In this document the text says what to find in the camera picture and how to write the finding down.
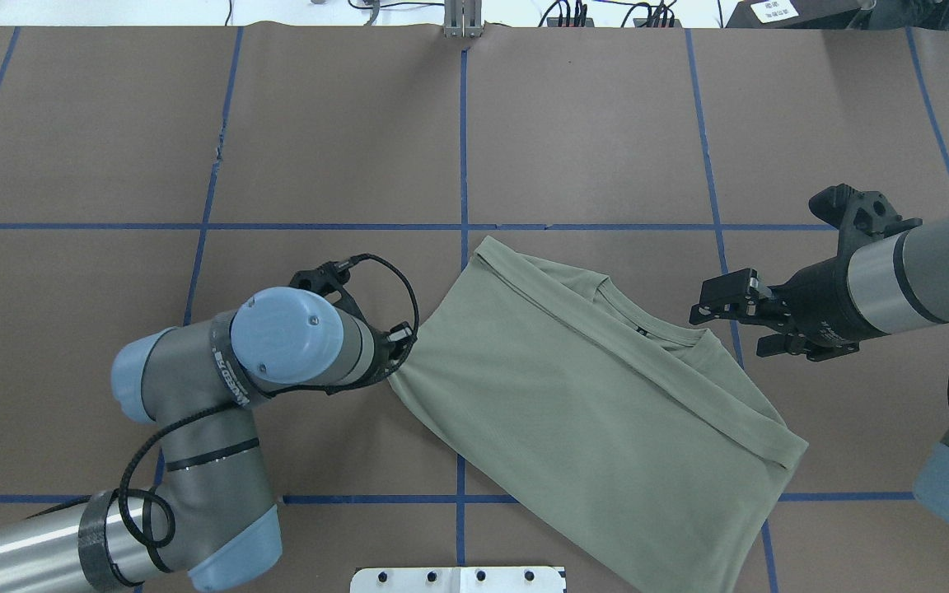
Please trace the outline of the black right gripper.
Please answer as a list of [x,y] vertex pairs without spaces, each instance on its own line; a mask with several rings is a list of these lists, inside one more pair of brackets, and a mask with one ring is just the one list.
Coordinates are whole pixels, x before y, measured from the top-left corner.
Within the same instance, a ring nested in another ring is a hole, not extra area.
[[848,267],[859,248],[918,228],[923,219],[903,217],[880,192],[847,184],[830,185],[807,206],[839,232],[834,258],[802,268],[775,286],[764,284],[752,268],[704,281],[690,308],[691,324],[724,319],[767,327],[772,334],[760,338],[757,356],[802,354],[813,362],[847,356],[858,352],[861,342],[885,337],[848,291]]

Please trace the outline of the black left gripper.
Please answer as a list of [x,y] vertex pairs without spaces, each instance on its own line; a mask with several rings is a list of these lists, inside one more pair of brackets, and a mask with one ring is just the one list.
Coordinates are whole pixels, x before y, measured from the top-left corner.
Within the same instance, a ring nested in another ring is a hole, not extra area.
[[395,374],[412,352],[418,340],[418,301],[412,285],[388,260],[377,262],[402,282],[412,306],[412,320],[403,320],[388,330],[376,328],[345,287],[350,281],[351,269],[359,263],[359,260],[331,260],[293,274],[291,288],[311,292],[328,301],[330,310],[339,318],[342,337],[338,356],[326,371],[290,390],[350,391],[373,386]]

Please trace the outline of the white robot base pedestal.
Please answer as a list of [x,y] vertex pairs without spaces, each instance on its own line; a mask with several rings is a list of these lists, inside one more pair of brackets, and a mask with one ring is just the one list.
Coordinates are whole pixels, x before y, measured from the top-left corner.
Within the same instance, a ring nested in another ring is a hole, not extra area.
[[563,567],[366,567],[350,592],[566,592]]

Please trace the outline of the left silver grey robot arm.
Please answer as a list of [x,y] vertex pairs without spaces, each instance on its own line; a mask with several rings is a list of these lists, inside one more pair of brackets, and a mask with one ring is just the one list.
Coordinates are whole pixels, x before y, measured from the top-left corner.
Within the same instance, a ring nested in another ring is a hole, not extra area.
[[278,499],[253,412],[278,395],[327,395],[395,374],[418,337],[412,320],[383,330],[346,290],[362,253],[298,271],[210,320],[129,343],[110,369],[122,412],[156,431],[116,487],[0,529],[0,592],[132,592],[184,572],[222,592],[282,555]]

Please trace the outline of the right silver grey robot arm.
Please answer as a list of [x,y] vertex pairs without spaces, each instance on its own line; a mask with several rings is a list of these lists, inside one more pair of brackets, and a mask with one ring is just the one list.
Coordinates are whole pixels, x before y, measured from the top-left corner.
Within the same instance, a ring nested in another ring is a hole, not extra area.
[[[769,331],[760,357],[813,362],[847,356],[870,340],[949,325],[949,215],[904,217],[880,192],[829,185],[810,213],[837,233],[832,258],[769,285],[742,268],[702,282],[690,323],[735,320]],[[949,371],[946,402],[949,412]],[[949,525],[949,427],[915,478],[912,495]]]

